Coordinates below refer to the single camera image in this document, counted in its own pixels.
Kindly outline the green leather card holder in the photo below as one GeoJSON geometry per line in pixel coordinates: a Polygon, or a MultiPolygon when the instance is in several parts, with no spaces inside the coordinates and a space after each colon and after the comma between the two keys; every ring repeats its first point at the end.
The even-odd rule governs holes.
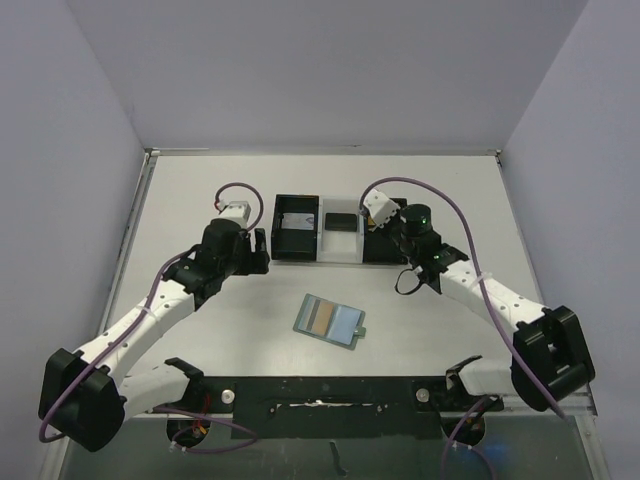
{"type": "Polygon", "coordinates": [[[326,336],[318,336],[309,333],[305,330],[305,320],[308,318],[309,310],[315,299],[327,300],[312,294],[307,293],[304,296],[296,320],[294,321],[292,329],[302,335],[309,336],[311,338],[339,346],[348,350],[354,350],[360,339],[364,339],[366,336],[366,327],[364,326],[365,312],[363,310],[347,306],[344,304],[336,303],[327,300],[337,305],[337,309],[332,318],[331,325],[326,336]]]}

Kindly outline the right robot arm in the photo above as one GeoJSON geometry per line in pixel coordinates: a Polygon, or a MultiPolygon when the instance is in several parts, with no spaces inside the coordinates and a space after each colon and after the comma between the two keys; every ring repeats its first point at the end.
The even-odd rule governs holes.
{"type": "Polygon", "coordinates": [[[451,388],[470,396],[516,394],[532,409],[545,411],[594,379],[587,342],[571,309],[528,300],[477,272],[468,255],[442,241],[426,205],[402,207],[376,193],[363,208],[369,225],[406,258],[419,287],[459,302],[505,335],[510,366],[473,356],[449,369],[451,388]]]}

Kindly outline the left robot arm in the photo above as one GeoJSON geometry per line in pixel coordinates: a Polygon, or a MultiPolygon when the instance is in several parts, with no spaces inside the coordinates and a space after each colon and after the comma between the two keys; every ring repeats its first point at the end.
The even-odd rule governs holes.
{"type": "Polygon", "coordinates": [[[218,218],[200,243],[167,260],[149,293],[119,321],[75,351],[58,349],[45,366],[39,439],[67,437],[90,452],[105,447],[130,418],[197,390],[202,373],[179,358],[131,376],[137,361],[177,323],[197,312],[231,276],[265,275],[264,229],[218,218]]]}

